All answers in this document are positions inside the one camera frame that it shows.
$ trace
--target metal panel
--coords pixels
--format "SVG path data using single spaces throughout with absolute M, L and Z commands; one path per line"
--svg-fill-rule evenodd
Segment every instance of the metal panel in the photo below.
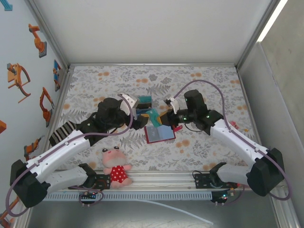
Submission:
M 44 201 L 78 201 L 82 192 L 54 192 L 47 195 Z M 101 198 L 97 194 L 96 199 L 83 199 L 82 201 L 96 201 Z M 211 191 L 166 191 L 166 192 L 123 192 L 105 191 L 103 201 L 135 201 L 135 200 L 211 200 Z
M 277 227 L 269 197 L 259 197 L 250 191 L 232 206 L 215 207 L 206 200 L 161 203 L 211 221 L 214 228 Z M 183 213 L 137 201 L 101 201 L 90 208 L 82 208 L 78 202 L 41 202 L 32 209 L 26 227 L 205 228 L 201 221 Z

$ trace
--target light strip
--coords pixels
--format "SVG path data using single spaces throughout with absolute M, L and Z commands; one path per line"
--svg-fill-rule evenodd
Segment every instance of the light strip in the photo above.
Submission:
M 282 9 L 284 8 L 285 4 L 287 3 L 288 0 L 280 0 L 279 4 L 277 5 L 275 11 L 273 12 L 273 14 L 271 15 L 270 19 L 268 20 L 267 24 L 265 25 L 261 35 L 259 36 L 259 38 L 257 39 L 258 42 L 262 42 L 263 39 L 265 38 L 266 34 L 268 33 L 268 31 L 270 30 L 270 28 L 272 27 L 272 25 L 274 24 L 274 22 L 276 21 L 277 17 L 279 16 L 280 12 L 282 11 Z

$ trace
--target red polka dot dress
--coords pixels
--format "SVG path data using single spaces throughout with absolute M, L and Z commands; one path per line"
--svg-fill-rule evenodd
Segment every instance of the red polka dot dress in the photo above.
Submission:
M 113 167 L 110 176 L 111 183 L 113 181 L 118 181 L 119 183 L 122 183 L 126 178 L 128 178 L 127 174 L 124 171 L 124 167 L 121 165 Z

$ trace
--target black striped fabric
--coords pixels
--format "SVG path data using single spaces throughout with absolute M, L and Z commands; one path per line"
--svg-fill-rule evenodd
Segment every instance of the black striped fabric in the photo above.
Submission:
M 73 123 L 71 121 L 67 121 L 64 125 L 59 127 L 57 130 L 52 133 L 49 142 L 52 146 L 55 146 L 62 140 L 64 140 L 69 134 L 72 133 L 77 127 L 76 123 Z

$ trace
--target plush pig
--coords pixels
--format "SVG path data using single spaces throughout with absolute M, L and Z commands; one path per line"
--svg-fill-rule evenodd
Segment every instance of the plush pig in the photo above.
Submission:
M 112 149 L 104 148 L 103 150 L 104 174 L 110 175 L 111 188 L 117 189 L 132 183 L 132 179 L 128 178 L 125 171 L 132 168 L 126 165 L 126 156 L 119 150 L 118 146 Z

